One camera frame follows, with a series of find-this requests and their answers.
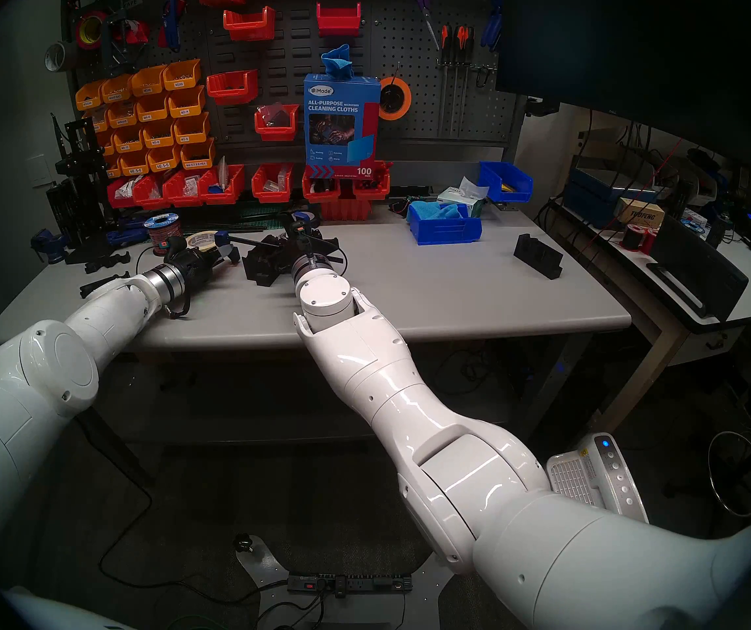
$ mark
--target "light switch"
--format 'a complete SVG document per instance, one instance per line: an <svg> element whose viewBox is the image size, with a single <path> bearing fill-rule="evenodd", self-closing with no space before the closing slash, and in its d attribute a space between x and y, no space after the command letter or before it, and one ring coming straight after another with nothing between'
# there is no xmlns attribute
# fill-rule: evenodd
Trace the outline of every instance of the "light switch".
<svg viewBox="0 0 751 630"><path fill-rule="evenodd" d="M35 156L25 160L25 170L29 173L29 180L33 187L48 185L52 182L45 156Z"/></svg>

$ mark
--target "computer monitor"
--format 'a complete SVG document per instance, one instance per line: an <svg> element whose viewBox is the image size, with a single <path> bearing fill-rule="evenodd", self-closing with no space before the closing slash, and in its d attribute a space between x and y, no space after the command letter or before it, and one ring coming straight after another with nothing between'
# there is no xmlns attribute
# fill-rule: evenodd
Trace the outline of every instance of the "computer monitor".
<svg viewBox="0 0 751 630"><path fill-rule="evenodd" d="M670 217L661 223L650 257L658 264L647 268L700 318L714 316L725 323L749 284L749 278L717 249Z"/></svg>
<svg viewBox="0 0 751 630"><path fill-rule="evenodd" d="M496 89L751 162L751 27L728 0L504 0Z"/></svg>

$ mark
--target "pegboard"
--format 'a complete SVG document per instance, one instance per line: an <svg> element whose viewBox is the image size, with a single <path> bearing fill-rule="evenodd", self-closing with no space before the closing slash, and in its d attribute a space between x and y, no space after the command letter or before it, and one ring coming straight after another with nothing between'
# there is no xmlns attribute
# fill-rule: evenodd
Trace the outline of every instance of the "pegboard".
<svg viewBox="0 0 751 630"><path fill-rule="evenodd" d="M118 8L122 0L107 0ZM462 129L458 132L465 69L437 66L439 54L434 48L422 13L414 0L320 0L326 6L350 6L361 1L359 35L355 38L321 38L317 31L317 0L250 0L239 12L259 12L264 6L276 10L275 39L235 42L223 26L222 9L211 9L189 0L180 21L182 46L178 53L156 46L161 27L164 0L123 0L139 2L128 9L128 16L147 22L150 40L140 57L139 68L199 58L203 77L222 72L256 69L259 71L259 96L241 106L218 106L206 100L212 135L220 150L228 148L267 149L273 161L273 149L302 147L302 108L298 113L298 132L293 142L263 142L254 131L255 107L281 101L300 103L306 74L321 72L320 55L343 43L350 44L356 74L378 77L396 75L409 85L413 104L408 113L396 120L380 120L379 138L390 140L439 141L443 144L474 143L503 146L508 142L516 96L495 90L495 74L485 87L476 86L477 71L466 80ZM475 27L473 65L497 65L497 54L481 47L481 37L489 17L489 0L434 0L432 20L439 35L443 24ZM81 85L104 76L100 57L92 66L78 70ZM454 135L449 135L450 114L457 82ZM444 125L440 125L441 99L445 101Z"/></svg>

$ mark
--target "red wire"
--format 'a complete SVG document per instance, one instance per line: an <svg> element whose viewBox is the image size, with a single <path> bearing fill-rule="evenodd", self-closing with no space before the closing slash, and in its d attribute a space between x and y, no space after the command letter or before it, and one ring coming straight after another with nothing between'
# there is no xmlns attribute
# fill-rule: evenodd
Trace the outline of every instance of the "red wire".
<svg viewBox="0 0 751 630"><path fill-rule="evenodd" d="M678 149L678 148L679 148L679 144L681 144L681 143L682 143L682 138L679 138L679 141L678 141L678 142L676 142L676 146L674 146L674 147L673 147L673 150L671 150L671 152L667 154L667 157L665 158L665 161L661 163L661 166L660 166L660 167L659 167L658 169L656 169L656 170L655 170L655 171L653 172L653 174L652 174L652 175L650 176L650 179L649 179L649 180L647 180L647 184L646 184L646 185L644 185L643 187L641 187L641 189L639 189L639 190L638 190L638 194L640 194L641 192L643 192L643 191L644 191L644 190L645 190L645 189L646 189L647 187L649 187L649 186L650 186L650 185L652 184L653 180L655 180L655 177L656 177L656 176L657 176L657 175L659 174L659 172L660 172L660 171L661 171L662 169L664 169L664 168L665 168L665 165L667 164L667 160L669 160L669 159L671 158L671 156L672 156L672 155L673 155L673 153L674 153L674 152L676 151L676 149ZM634 202L635 202L635 198L633 198L633 199L632 199L632 201L630 201L630 202L629 202L629 205L632 205L632 204L633 204ZM612 220L611 220L611 221L609 221L609 222L608 222L608 223L607 223L606 225L604 225L604 226L603 226L602 228L600 228L600 230L598 230L598 231L597 231L597 234L595 234L595 235L594 235L593 237L591 237L591 240L590 240L590 241L589 241L589 242L588 242L588 243L586 244L586 247L584 247L584 249L580 251L579 255L582 255L582 254L583 254L584 252L586 252L586 251L588 250L589 246L590 246L590 245L591 245L592 243L594 243L594 240L595 240L595 239L597 239L597 237L599 237L599 236L600 236L600 235L601 235L601 234L602 234L603 232L605 232L605 231L606 231L606 229L607 229L607 228L608 228L608 227L609 227L610 225L612 225L612 224L613 224L613 223L614 223L615 221L617 221L617 217L621 217L621 216L623 216L623 213L627 211L627 207L629 207L629 205L627 205L627 206L626 206L626 207L625 207L625 208L624 208L623 210L621 210L621 212L619 212L619 213L617 214L617 216L615 216L615 218L614 218L614 219L612 219Z"/></svg>

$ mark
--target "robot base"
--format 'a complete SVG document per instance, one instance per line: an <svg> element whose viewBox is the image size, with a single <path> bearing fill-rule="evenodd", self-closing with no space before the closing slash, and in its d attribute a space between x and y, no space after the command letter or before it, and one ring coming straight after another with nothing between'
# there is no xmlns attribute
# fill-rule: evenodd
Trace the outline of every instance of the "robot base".
<svg viewBox="0 0 751 630"><path fill-rule="evenodd" d="M252 553L239 553L239 562L245 568L257 587L286 579L288 570L283 568L259 537L253 540ZM323 621L321 627L332 630L392 630L401 622L404 607L403 627L415 630L440 630L440 592L454 573L436 556L431 554L425 563L412 574L413 590L405 596L395 592L347 594L345 598L335 598L329 592L323 600ZM259 614L268 607L285 600L305 607L314 601L315 594L289 592L284 585L263 591L259 604ZM286 623L294 623L305 612L291 606L277 607L259 622L258 630L273 630ZM303 619L302 627L312 627L320 617L317 604Z"/></svg>

